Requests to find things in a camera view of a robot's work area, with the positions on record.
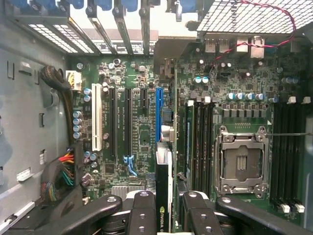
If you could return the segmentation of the white expansion slot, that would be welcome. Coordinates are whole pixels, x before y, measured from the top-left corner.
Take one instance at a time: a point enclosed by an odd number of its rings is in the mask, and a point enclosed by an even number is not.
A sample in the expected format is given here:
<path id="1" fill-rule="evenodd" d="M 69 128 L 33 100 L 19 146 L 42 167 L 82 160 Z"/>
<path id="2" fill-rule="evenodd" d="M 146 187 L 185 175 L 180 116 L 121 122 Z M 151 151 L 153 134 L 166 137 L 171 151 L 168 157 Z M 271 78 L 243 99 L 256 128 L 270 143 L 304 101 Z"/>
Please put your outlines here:
<path id="1" fill-rule="evenodd" d="M 92 100 L 91 100 L 91 111 L 92 111 L 92 150 L 102 150 L 102 85 L 92 83 Z"/>

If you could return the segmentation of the black open PC case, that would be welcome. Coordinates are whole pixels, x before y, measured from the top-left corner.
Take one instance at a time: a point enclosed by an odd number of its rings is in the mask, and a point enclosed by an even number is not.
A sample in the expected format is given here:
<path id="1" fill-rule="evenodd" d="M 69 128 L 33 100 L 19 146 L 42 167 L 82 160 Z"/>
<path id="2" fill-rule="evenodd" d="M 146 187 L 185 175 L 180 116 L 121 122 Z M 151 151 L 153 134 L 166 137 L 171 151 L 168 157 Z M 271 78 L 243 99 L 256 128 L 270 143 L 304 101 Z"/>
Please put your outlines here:
<path id="1" fill-rule="evenodd" d="M 88 4 L 114 44 L 112 54 L 86 15 Z M 123 5 L 133 55 L 129 55 L 112 14 Z M 139 10 L 150 8 L 150 54 L 142 48 Z M 55 235 L 55 222 L 97 199 L 84 202 L 82 148 L 72 133 L 73 94 L 66 71 L 86 57 L 152 57 L 161 38 L 228 39 L 236 52 L 238 37 L 261 36 L 262 48 L 295 45 L 308 56 L 303 96 L 312 105 L 306 131 L 313 133 L 313 0 L 0 0 L 0 235 Z M 294 219 L 263 209 L 313 235 L 313 136 L 304 145 L 305 212 Z M 183 195 L 173 197 L 170 234 L 184 231 Z"/>

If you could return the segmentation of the short black expansion slot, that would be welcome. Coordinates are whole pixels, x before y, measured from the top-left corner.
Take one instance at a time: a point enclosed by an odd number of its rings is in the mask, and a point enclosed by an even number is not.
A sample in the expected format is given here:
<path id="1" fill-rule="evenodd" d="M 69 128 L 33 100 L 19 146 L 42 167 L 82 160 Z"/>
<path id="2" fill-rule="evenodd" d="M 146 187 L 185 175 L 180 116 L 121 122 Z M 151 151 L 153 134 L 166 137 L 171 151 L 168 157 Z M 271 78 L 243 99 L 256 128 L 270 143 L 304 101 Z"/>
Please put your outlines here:
<path id="1" fill-rule="evenodd" d="M 148 108 L 148 95 L 147 95 L 147 89 L 146 88 L 140 89 L 140 107 L 143 109 Z"/>

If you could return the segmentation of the metal expansion slot cover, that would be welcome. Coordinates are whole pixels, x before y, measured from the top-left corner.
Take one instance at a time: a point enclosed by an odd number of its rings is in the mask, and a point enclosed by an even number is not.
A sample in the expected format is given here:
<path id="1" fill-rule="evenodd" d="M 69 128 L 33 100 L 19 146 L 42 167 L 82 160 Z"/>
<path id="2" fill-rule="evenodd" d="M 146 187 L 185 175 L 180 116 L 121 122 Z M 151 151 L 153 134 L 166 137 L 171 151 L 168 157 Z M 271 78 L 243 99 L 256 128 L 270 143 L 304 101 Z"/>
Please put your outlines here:
<path id="1" fill-rule="evenodd" d="M 124 46 L 126 48 L 126 51 L 129 55 L 133 55 L 134 51 L 132 48 L 132 44 L 130 41 L 130 37 L 128 34 L 128 30 L 126 27 L 125 19 L 124 19 L 124 7 L 123 5 L 116 5 L 112 9 L 112 14 L 114 16 L 115 23 L 117 25 L 117 29 L 119 31 L 119 34 L 124 42 Z"/>
<path id="2" fill-rule="evenodd" d="M 150 54 L 150 8 L 142 6 L 139 10 L 141 20 L 142 48 L 144 55 Z"/>
<path id="3" fill-rule="evenodd" d="M 91 22 L 92 26 L 96 30 L 96 32 L 102 37 L 109 51 L 112 54 L 117 54 L 117 50 L 115 49 L 113 42 L 111 41 L 110 37 L 108 36 L 107 32 L 105 31 L 104 27 L 102 26 L 101 22 L 99 21 L 97 17 L 96 5 L 88 4 L 86 8 L 86 15 L 89 21 Z"/>

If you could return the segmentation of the silver network port block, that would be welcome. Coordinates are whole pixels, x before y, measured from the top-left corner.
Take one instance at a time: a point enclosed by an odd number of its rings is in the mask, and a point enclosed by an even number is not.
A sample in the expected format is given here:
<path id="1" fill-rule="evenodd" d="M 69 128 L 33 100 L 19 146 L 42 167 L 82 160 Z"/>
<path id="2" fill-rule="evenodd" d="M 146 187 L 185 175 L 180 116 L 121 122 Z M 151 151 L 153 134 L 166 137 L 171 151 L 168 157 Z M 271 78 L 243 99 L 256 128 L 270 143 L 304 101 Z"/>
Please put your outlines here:
<path id="1" fill-rule="evenodd" d="M 247 45 L 240 45 L 236 48 L 236 52 L 242 54 L 242 55 L 249 55 L 250 58 L 258 58 L 263 59 L 265 54 L 265 49 L 262 48 L 262 46 L 265 45 L 265 39 L 261 36 L 253 36 L 253 37 L 238 37 L 237 38 L 237 44 L 252 44 L 255 46 L 260 47 L 253 47 L 253 46 L 247 46 Z"/>

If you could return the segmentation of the blue expansion slot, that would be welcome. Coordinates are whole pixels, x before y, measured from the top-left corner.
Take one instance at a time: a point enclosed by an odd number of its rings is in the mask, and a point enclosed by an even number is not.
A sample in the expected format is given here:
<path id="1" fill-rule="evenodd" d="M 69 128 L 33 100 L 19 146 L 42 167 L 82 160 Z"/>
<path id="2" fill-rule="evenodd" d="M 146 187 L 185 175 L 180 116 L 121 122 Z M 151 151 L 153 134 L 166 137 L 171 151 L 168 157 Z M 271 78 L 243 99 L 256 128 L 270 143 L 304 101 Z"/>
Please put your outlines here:
<path id="1" fill-rule="evenodd" d="M 156 142 L 159 142 L 161 139 L 162 108 L 163 108 L 163 88 L 156 88 Z"/>

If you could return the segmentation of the long black expansion slot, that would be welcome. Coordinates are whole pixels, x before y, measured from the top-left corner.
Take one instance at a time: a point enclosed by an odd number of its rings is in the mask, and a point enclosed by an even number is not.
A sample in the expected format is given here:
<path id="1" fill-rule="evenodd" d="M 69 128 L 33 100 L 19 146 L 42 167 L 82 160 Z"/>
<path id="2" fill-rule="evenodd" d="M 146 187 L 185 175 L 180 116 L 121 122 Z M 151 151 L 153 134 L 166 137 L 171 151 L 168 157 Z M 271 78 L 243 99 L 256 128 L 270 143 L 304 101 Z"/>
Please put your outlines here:
<path id="1" fill-rule="evenodd" d="M 110 123 L 110 132 L 111 132 L 111 155 L 113 157 L 116 156 L 116 89 L 110 88 L 110 115 L 111 115 L 111 123 Z"/>
<path id="2" fill-rule="evenodd" d="M 125 89 L 125 153 L 132 154 L 132 89 Z"/>

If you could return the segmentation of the green motherboard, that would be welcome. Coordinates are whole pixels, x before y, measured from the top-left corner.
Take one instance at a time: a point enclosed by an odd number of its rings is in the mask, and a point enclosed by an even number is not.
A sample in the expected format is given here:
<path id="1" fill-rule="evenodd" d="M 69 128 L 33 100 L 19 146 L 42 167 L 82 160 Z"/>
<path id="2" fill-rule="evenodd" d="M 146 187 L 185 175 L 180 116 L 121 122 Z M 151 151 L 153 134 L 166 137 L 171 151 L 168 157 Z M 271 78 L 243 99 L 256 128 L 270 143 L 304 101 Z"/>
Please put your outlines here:
<path id="1" fill-rule="evenodd" d="M 195 179 L 195 106 L 199 102 L 216 101 L 216 136 L 225 125 L 230 132 L 255 132 L 265 126 L 273 133 L 274 104 L 299 104 L 303 100 L 303 80 L 308 56 L 295 45 L 267 48 L 263 59 L 250 58 L 233 52 L 218 62 L 214 54 L 205 54 L 204 47 L 189 44 L 177 60 L 176 112 L 177 156 L 174 167 L 173 197 L 179 191 L 194 190 Z M 69 71 L 82 75 L 81 92 L 72 91 L 73 139 L 82 148 L 83 200 L 88 202 L 111 193 L 113 186 L 144 186 L 156 190 L 155 88 L 164 88 L 164 106 L 169 107 L 171 85 L 161 84 L 154 73 L 152 57 L 115 58 L 86 57 L 73 61 Z M 92 150 L 92 83 L 102 85 L 102 150 Z M 116 156 L 111 155 L 110 88 L 116 89 Z M 125 89 L 132 89 L 132 154 L 137 177 L 131 175 L 124 163 L 125 153 Z M 140 89 L 146 88 L 148 108 L 140 107 Z M 299 212 L 290 212 L 282 204 L 277 211 L 270 201 L 272 137 L 269 138 L 268 189 L 263 197 L 235 194 L 263 209 L 294 219 Z M 210 169 L 207 174 L 209 186 Z M 201 191 L 201 163 L 199 190 Z M 213 187 L 211 200 L 219 196 Z"/>

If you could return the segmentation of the silver chipset heatsink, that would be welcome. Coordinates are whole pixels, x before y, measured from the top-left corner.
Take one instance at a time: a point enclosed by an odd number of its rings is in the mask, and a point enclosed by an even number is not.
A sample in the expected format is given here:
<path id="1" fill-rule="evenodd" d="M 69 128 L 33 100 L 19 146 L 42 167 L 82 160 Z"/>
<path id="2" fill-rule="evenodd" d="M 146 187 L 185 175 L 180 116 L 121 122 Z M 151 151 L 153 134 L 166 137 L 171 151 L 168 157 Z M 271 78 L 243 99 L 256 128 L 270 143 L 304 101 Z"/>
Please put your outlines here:
<path id="1" fill-rule="evenodd" d="M 135 190 L 144 190 L 144 186 L 113 186 L 111 188 L 111 194 L 117 195 L 119 197 L 126 197 L 127 194 Z"/>

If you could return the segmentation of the white power connector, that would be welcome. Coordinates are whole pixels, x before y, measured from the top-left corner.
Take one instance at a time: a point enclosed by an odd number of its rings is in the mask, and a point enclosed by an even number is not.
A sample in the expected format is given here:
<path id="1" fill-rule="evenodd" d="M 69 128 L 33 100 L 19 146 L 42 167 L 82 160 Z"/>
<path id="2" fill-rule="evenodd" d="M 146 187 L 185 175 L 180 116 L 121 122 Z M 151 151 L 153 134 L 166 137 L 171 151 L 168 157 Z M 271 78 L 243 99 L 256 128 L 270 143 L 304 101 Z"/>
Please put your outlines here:
<path id="1" fill-rule="evenodd" d="M 66 79 L 70 84 L 72 91 L 81 92 L 82 90 L 82 75 L 80 72 L 75 70 L 66 71 Z"/>

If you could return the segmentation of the silver USB port block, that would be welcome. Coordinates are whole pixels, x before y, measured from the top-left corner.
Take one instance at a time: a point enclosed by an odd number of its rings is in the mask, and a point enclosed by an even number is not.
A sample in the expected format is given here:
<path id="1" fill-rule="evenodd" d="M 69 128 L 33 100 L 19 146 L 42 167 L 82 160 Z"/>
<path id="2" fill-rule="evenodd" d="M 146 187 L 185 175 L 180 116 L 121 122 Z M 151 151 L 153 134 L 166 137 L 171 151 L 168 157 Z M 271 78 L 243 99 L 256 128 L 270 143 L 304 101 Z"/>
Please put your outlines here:
<path id="1" fill-rule="evenodd" d="M 205 39 L 204 45 L 206 53 L 225 53 L 230 49 L 228 39 Z"/>

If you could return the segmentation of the black RAM slot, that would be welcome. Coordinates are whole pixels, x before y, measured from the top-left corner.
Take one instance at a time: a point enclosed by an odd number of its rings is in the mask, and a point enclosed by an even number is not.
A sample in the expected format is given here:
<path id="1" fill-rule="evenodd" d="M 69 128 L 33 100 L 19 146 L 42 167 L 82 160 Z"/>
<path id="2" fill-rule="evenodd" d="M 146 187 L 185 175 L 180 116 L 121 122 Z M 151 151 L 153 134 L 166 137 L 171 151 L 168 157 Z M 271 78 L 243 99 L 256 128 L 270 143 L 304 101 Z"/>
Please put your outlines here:
<path id="1" fill-rule="evenodd" d="M 290 105 L 290 133 L 298 133 L 297 127 L 297 103 Z M 290 151 L 291 151 L 291 211 L 298 212 L 296 204 L 298 204 L 298 170 L 299 170 L 299 159 L 298 159 L 298 136 L 291 136 L 290 138 Z"/>
<path id="2" fill-rule="evenodd" d="M 209 104 L 210 111 L 210 132 L 209 132 L 209 140 L 210 140 L 210 175 L 209 175 L 209 197 L 211 197 L 212 190 L 214 187 L 214 147 L 215 147 L 215 138 L 216 138 L 216 121 L 215 121 L 215 112 L 216 112 L 216 101 L 214 99 L 211 100 Z"/>
<path id="3" fill-rule="evenodd" d="M 201 119 L 201 104 L 196 103 L 195 106 L 195 179 L 194 190 L 199 190 L 200 181 L 200 119 Z"/>
<path id="4" fill-rule="evenodd" d="M 277 211 L 281 211 L 281 205 L 285 204 L 286 137 L 284 134 L 288 129 L 287 114 L 288 107 L 285 103 L 274 104 L 270 201 Z"/>
<path id="5" fill-rule="evenodd" d="M 294 155 L 294 187 L 295 187 L 295 207 L 299 213 L 305 212 L 305 203 L 302 198 L 303 192 L 303 168 L 304 168 L 304 145 L 306 136 L 310 135 L 310 131 L 306 131 L 306 114 L 310 111 L 312 105 L 311 97 L 304 96 L 301 103 L 297 104 L 295 111 L 294 130 L 296 133 L 295 144 L 295 155 Z"/>
<path id="6" fill-rule="evenodd" d="M 208 179 L 207 174 L 209 171 L 208 166 L 208 150 L 210 147 L 209 132 L 210 132 L 210 104 L 201 104 L 201 191 L 207 193 Z"/>
<path id="7" fill-rule="evenodd" d="M 292 129 L 290 128 L 290 123 L 293 121 L 292 116 L 292 103 L 284 103 L 282 106 L 282 128 L 281 133 L 287 134 L 292 133 Z M 290 158 L 290 147 L 289 147 L 289 140 L 291 136 L 283 136 L 282 137 L 282 150 L 283 150 L 283 161 L 282 161 L 282 176 L 283 176 L 283 186 L 282 189 L 282 199 L 283 204 L 289 206 L 289 211 L 293 212 L 293 205 L 292 205 L 292 193 L 291 193 L 291 179 L 290 179 L 290 169 L 289 169 L 289 158 Z"/>

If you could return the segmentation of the metal CPU socket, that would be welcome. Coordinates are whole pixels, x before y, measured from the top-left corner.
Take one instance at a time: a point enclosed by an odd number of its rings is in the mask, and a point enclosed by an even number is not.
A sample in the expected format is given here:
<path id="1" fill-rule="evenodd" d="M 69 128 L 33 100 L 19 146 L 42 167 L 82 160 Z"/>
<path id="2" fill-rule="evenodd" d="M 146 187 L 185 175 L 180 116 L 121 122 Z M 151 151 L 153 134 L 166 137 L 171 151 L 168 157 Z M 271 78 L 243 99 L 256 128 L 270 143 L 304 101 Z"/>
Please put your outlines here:
<path id="1" fill-rule="evenodd" d="M 214 143 L 214 188 L 218 195 L 254 194 L 268 189 L 269 138 L 265 126 L 255 132 L 218 129 Z"/>

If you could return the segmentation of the light blue slot latch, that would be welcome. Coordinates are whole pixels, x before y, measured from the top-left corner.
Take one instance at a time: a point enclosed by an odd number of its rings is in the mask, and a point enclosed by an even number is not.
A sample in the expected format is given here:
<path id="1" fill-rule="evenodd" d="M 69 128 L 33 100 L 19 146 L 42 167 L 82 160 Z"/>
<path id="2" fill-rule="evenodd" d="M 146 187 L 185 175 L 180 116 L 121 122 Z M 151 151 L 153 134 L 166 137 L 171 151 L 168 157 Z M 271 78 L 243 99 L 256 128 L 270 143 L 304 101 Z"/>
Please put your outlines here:
<path id="1" fill-rule="evenodd" d="M 128 166 L 129 173 L 137 177 L 137 172 L 134 168 L 134 155 L 127 155 L 123 157 L 124 163 Z"/>

